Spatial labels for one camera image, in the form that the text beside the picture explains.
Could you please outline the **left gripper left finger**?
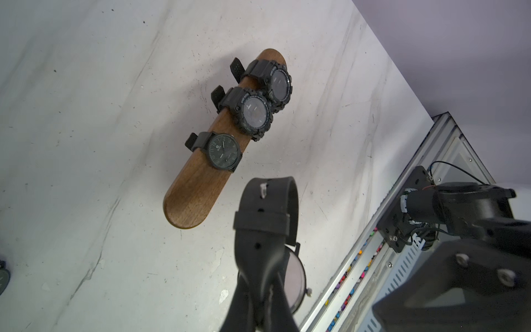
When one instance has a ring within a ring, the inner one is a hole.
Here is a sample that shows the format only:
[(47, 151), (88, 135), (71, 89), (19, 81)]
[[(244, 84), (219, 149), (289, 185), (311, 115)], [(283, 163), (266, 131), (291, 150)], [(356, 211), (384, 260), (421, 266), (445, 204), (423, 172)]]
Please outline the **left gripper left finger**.
[(259, 289), (240, 272), (230, 308), (220, 331), (256, 331), (258, 328)]

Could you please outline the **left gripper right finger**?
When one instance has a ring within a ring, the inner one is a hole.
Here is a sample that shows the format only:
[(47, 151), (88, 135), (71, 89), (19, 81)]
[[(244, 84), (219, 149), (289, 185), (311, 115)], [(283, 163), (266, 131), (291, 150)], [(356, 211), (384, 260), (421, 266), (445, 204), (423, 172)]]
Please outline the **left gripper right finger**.
[(290, 311), (279, 275), (273, 279), (265, 299), (265, 331), (299, 331)]

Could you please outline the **thin black silver-face watch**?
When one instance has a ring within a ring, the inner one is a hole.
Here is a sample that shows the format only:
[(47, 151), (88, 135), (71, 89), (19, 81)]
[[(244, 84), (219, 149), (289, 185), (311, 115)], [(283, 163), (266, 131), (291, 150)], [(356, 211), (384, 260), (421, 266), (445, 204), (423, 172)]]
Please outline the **thin black silver-face watch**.
[(291, 313), (306, 296), (306, 271), (298, 257), (299, 195), (293, 177), (253, 178), (235, 213), (235, 259), (255, 307), (280, 279)]

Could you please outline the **wooden watch stand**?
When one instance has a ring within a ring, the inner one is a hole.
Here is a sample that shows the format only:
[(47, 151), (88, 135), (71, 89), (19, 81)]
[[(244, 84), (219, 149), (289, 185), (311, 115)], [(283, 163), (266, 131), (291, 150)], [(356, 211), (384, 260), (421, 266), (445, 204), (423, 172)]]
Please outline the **wooden watch stand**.
[[(286, 65), (283, 55), (273, 48), (263, 50), (257, 59), (274, 60)], [(239, 83), (242, 88), (255, 89), (258, 86), (258, 81), (251, 77), (245, 77)], [(226, 108), (220, 111), (207, 131), (232, 135), (242, 152), (252, 140), (251, 136), (243, 134), (236, 127), (229, 109)], [(180, 229), (190, 229), (201, 224), (231, 175), (229, 171), (214, 169), (202, 151), (193, 152), (164, 197), (163, 212), (167, 221)]]

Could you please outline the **black watch white markings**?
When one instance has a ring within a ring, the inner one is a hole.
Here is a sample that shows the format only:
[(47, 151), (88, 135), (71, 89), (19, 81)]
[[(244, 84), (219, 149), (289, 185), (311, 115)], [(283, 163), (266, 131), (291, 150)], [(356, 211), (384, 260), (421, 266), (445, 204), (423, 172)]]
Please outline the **black watch white markings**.
[(217, 170), (234, 172), (243, 156), (239, 143), (230, 134), (209, 131), (191, 133), (185, 146), (191, 152), (200, 149), (210, 165)]

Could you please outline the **black rugged strap watch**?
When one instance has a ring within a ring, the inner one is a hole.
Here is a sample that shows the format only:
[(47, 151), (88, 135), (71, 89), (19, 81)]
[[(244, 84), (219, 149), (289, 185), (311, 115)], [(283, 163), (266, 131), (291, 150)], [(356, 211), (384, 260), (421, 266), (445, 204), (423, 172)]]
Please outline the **black rugged strap watch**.
[(211, 92), (211, 100), (218, 113), (228, 109), (239, 131), (253, 141), (260, 141), (271, 128), (272, 107), (261, 91), (232, 87), (225, 92), (218, 86)]

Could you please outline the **chunky black digital watch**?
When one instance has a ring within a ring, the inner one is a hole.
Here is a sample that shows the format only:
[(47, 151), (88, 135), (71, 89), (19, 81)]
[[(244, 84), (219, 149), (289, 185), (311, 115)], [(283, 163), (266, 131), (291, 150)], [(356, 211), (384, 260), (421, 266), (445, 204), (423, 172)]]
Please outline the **chunky black digital watch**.
[(238, 83), (245, 77), (251, 77), (259, 83), (259, 90), (271, 103), (272, 113), (280, 112), (290, 102), (293, 80), (286, 65), (274, 60), (256, 59), (245, 69), (241, 61), (235, 58), (230, 70)]

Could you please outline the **black watch dark dial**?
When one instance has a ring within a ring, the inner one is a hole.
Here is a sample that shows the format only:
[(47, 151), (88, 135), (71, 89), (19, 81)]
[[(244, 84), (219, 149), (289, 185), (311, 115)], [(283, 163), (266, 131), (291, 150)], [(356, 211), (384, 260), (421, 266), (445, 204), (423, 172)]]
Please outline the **black watch dark dial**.
[(0, 295), (6, 290), (11, 280), (11, 272), (6, 268), (6, 262), (0, 261)]

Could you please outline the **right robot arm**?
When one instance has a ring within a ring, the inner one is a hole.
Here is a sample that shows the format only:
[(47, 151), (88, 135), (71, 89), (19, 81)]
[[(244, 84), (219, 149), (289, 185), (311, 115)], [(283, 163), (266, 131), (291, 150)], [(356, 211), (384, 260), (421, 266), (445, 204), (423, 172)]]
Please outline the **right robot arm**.
[(400, 198), (402, 214), (443, 242), (373, 306), (385, 331), (529, 331), (530, 223), (514, 218), (516, 192), (446, 183)]

